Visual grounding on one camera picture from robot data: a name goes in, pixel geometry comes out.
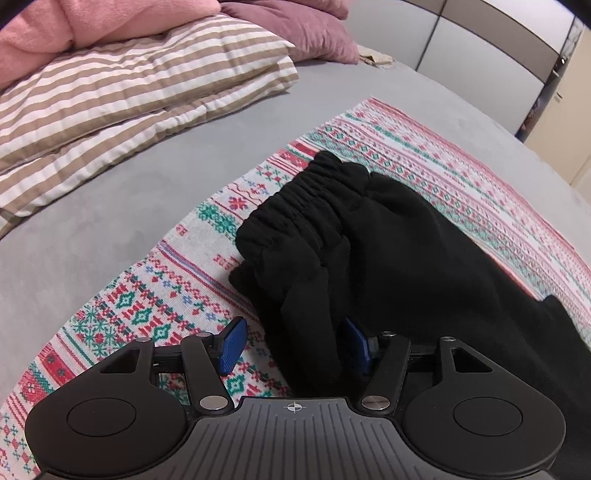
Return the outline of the black pants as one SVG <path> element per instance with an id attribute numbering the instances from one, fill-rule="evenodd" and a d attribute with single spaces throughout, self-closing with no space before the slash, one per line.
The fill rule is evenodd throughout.
<path id="1" fill-rule="evenodd" d="M 229 280 L 294 395 L 360 388 L 349 327 L 420 344 L 453 336 L 560 407 L 553 471 L 589 477 L 590 352 L 567 311 L 526 293 L 414 190 L 322 151 L 249 215 L 235 245 Z"/>

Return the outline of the patterned red green blanket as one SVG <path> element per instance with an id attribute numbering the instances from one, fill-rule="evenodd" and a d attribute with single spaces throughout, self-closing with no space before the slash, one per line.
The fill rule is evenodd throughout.
<path id="1" fill-rule="evenodd" d="M 590 269 L 569 242 L 485 164 L 403 111 L 368 99 L 291 141 L 199 204 L 147 254 L 79 309 L 43 347 L 1 408 L 1 475 L 38 467 L 24 425 L 32 407 L 128 341 L 175 345 L 232 317 L 252 317 L 233 289 L 235 233 L 263 200 L 334 152 L 414 188 L 531 295 L 554 295 L 590 334 Z"/>

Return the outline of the grey bed sheet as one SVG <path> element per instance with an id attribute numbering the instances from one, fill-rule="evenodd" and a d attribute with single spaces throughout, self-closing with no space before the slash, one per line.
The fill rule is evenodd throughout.
<path id="1" fill-rule="evenodd" d="M 376 97 L 486 164 L 583 258 L 590 207 L 533 151 L 409 67 L 310 62 L 287 93 L 170 137 L 100 174 L 1 242 L 1 392 L 60 327 L 202 200 L 363 100 Z"/>

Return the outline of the beige striped duvet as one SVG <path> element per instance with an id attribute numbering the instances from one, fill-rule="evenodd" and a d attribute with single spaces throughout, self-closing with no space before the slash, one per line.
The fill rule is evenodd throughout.
<path id="1" fill-rule="evenodd" d="M 290 89 L 290 43 L 215 15 L 55 59 L 1 96 L 1 229 L 168 136 Z"/>

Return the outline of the cream door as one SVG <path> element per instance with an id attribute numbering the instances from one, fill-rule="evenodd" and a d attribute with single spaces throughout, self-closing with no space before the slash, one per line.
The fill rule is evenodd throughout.
<path id="1" fill-rule="evenodd" d="M 590 197 L 590 30 L 585 29 L 552 99 L 525 144 Z"/>

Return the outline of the beige folded cloth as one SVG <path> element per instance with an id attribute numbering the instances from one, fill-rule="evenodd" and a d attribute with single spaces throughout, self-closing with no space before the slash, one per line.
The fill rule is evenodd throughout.
<path id="1" fill-rule="evenodd" d="M 394 64 L 394 58 L 363 45 L 358 46 L 359 57 L 363 63 L 377 68 L 387 68 Z"/>

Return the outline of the mauve pillow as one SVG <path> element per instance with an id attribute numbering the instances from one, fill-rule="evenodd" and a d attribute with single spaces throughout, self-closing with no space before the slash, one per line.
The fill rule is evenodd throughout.
<path id="1" fill-rule="evenodd" d="M 221 12 L 259 25 L 294 45 L 294 63 L 359 62 L 356 41 L 346 29 L 352 1 L 221 1 Z"/>

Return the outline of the grey white sliding wardrobe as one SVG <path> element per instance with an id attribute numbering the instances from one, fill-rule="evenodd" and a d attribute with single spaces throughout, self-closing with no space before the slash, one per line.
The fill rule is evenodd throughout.
<path id="1" fill-rule="evenodd" d="M 515 134 L 575 23 L 558 1 L 356 1 L 346 28 L 363 46 L 438 82 Z"/>

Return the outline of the pink fleece blanket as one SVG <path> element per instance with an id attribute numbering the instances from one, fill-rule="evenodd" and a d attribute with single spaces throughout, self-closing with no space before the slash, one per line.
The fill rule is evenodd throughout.
<path id="1" fill-rule="evenodd" d="M 1 87 L 66 51 L 156 35 L 220 11 L 217 1 L 34 1 L 1 30 Z"/>

